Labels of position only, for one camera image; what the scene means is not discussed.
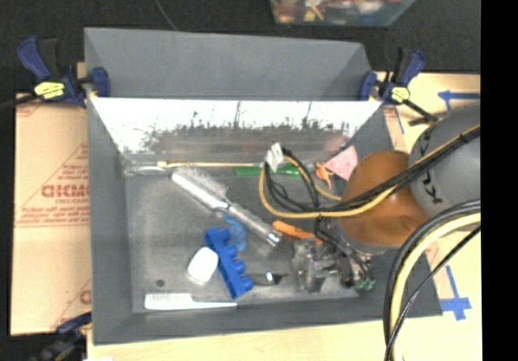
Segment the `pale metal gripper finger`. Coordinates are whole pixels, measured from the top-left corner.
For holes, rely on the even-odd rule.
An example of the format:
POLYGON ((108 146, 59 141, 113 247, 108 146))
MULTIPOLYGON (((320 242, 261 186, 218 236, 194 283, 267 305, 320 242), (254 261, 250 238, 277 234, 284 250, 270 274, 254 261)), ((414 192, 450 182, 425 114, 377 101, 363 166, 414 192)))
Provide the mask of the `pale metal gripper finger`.
POLYGON ((308 293, 317 293, 325 282, 326 272, 314 265, 297 269, 297 280, 299 288, 308 293))
POLYGON ((324 244, 317 240, 298 240, 291 246, 293 266, 306 266, 322 259, 324 244))

